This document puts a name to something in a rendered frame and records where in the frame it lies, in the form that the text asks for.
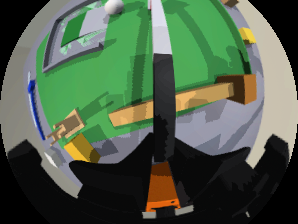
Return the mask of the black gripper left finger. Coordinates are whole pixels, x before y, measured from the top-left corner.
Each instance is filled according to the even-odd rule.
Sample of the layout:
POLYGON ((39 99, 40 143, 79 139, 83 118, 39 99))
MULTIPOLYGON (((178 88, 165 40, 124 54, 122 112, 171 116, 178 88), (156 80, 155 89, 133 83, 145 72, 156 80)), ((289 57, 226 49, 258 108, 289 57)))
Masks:
POLYGON ((141 213, 146 213, 150 176, 153 164, 153 132, 144 137, 129 156, 117 164, 96 164, 76 160, 69 169, 82 185, 110 190, 110 192, 133 194, 141 213))

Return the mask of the green flat mat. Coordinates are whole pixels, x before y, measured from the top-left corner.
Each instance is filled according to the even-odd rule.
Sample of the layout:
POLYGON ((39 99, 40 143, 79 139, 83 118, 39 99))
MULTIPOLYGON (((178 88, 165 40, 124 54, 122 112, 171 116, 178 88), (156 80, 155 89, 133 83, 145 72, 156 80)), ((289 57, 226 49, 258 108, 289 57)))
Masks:
MULTIPOLYGON (((77 108, 85 127, 61 137, 61 149, 82 133, 90 143, 152 127, 152 119, 113 127, 109 113, 153 99, 152 11, 148 0, 121 0, 110 14, 101 51, 86 53, 43 73, 48 35, 36 52, 37 89, 51 131, 77 108)), ((243 75, 242 56, 212 0, 161 0, 172 48, 176 93, 243 75)))

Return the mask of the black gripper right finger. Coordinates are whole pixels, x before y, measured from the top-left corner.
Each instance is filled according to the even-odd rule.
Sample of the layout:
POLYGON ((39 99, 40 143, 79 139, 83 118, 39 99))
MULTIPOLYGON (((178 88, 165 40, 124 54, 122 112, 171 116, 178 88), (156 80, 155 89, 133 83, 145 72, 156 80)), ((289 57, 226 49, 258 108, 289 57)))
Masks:
POLYGON ((220 173, 246 160, 250 151, 251 148, 243 147, 223 155, 209 156, 174 137, 173 161, 168 161, 168 165, 180 208, 193 205, 194 198, 200 196, 220 173))

